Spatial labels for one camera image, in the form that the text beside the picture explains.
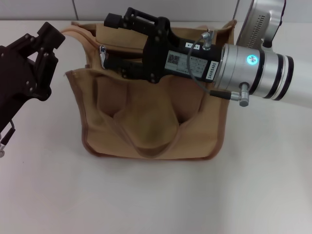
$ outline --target blue indicator light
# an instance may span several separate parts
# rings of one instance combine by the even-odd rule
[[[248,55],[247,63],[250,65],[256,65],[258,63],[258,57],[256,55]]]

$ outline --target white wall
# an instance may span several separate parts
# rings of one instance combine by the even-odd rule
[[[171,21],[229,21],[238,0],[0,0],[0,20],[103,20],[130,6]],[[243,21],[251,0],[240,0]],[[284,22],[312,22],[311,0],[287,0]]]

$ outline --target tan canvas bag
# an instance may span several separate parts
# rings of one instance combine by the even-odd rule
[[[214,43],[233,44],[231,21]],[[173,28],[196,40],[204,28]],[[220,150],[228,100],[204,93],[191,79],[165,76],[158,84],[127,80],[100,63],[99,46],[108,54],[140,61],[146,36],[102,24],[72,25],[62,31],[81,42],[85,68],[66,73],[80,110],[82,142],[96,156],[153,159],[210,159]]]

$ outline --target robotic arm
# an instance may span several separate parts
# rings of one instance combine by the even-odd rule
[[[46,101],[51,95],[50,83],[58,63],[53,50],[65,40],[56,28],[45,23],[38,37],[29,34],[12,44],[0,46],[0,133],[8,123],[12,128],[1,139],[0,157],[15,131],[12,118],[29,99]],[[28,56],[38,52],[36,61]]]
[[[210,95],[239,101],[241,106],[249,104],[249,95],[311,106],[309,65],[272,50],[285,6],[285,0],[254,0],[237,45],[223,47],[211,44],[211,30],[192,41],[177,37],[164,17],[156,18],[132,8],[124,17],[109,14],[105,26],[134,30],[148,38],[142,63],[108,55],[101,46],[102,66],[121,72],[124,78],[151,83],[158,83],[164,75],[192,78]],[[199,81],[212,82],[222,91],[207,90]]]

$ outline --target white table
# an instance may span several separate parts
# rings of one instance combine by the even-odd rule
[[[35,36],[42,24],[0,21],[0,45]],[[284,23],[274,50],[310,58],[311,28]],[[98,158],[82,146],[64,77],[85,65],[82,46],[67,37],[56,56],[52,96],[14,117],[0,160],[1,234],[312,233],[311,109],[257,97],[248,108],[231,102],[223,147],[210,161]]]

